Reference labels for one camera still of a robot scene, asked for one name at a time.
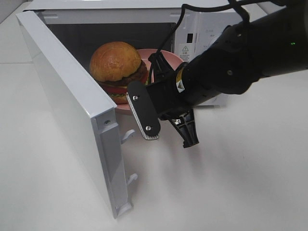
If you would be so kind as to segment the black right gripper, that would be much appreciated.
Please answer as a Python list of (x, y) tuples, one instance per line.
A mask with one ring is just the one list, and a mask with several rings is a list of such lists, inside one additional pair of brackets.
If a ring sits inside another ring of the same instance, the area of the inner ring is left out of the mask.
[(190, 108), (221, 93), (242, 94), (259, 80), (248, 49), (248, 29), (242, 26), (227, 27), (207, 50), (175, 74), (161, 52), (152, 53), (148, 60), (152, 82), (161, 82), (148, 86), (147, 91), (159, 116), (182, 114), (169, 122), (183, 138), (183, 148), (199, 143)]

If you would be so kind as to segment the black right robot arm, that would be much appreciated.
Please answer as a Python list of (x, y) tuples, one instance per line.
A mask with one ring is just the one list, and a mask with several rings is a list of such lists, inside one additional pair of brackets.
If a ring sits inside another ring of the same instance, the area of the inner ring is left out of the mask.
[(197, 138), (193, 107), (220, 94), (246, 92), (262, 78), (302, 71), (308, 67), (308, 4), (287, 4), (284, 9), (250, 22), (242, 17), (224, 29), (202, 54), (184, 63), (164, 80), (146, 88), (147, 121), (141, 131), (155, 140), (160, 120), (167, 120), (191, 147)]

